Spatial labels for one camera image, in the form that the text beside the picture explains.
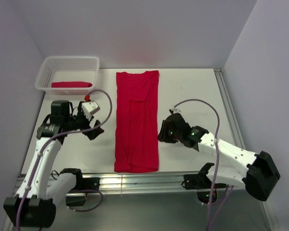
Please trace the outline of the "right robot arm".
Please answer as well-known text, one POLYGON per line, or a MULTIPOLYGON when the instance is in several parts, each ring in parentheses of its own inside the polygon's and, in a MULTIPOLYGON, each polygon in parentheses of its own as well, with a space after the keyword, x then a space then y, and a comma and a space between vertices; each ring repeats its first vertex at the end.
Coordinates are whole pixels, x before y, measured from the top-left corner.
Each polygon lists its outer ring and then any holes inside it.
POLYGON ((190 126, 180 113, 162 121, 158 140, 165 143, 180 142, 187 148, 225 159, 231 168, 206 163, 199 171, 199 183, 208 188, 214 182, 245 188, 255 199, 266 201, 280 179, 280 173, 265 151, 255 153, 244 150, 214 137, 200 126, 190 126))

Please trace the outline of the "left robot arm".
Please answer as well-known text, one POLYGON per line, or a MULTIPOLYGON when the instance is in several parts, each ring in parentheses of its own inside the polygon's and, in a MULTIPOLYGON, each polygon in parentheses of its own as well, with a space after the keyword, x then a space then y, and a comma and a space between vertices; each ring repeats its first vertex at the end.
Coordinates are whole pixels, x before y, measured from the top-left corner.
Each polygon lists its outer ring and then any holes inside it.
POLYGON ((37 130, 35 152, 22 184, 15 196, 7 197, 3 207, 17 230, 21 227, 39 229, 52 226, 57 206, 69 192, 88 193, 80 169, 64 168, 55 182, 49 186, 49 173, 65 137, 71 133, 82 133, 94 140, 104 130, 97 120, 90 123, 100 109, 95 101, 81 101, 77 114, 71 113, 72 103, 57 100, 51 103, 51 112, 37 130))

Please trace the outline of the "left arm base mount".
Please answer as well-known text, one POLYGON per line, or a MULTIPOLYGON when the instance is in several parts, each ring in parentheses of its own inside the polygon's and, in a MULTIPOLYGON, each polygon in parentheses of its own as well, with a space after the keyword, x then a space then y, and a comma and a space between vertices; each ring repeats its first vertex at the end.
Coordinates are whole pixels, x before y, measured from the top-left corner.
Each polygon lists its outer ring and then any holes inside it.
POLYGON ((87 202, 88 192, 80 193, 78 191, 83 190, 99 190, 100 178, 83 178, 81 186, 79 188, 72 189, 66 196, 66 205, 69 207, 84 206, 87 202))

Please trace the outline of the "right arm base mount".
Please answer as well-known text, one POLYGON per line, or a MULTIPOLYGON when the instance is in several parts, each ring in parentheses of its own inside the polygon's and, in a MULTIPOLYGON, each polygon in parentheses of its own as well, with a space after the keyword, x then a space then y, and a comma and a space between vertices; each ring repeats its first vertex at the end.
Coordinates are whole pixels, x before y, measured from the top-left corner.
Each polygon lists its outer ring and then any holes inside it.
POLYGON ((203 204, 208 204, 210 198, 214 204, 218 199, 218 189, 226 189, 224 183, 215 183, 213 195, 210 196, 211 180, 208 177, 209 172, 200 171, 197 174, 185 174, 181 186, 186 190, 196 190, 198 200, 203 204))

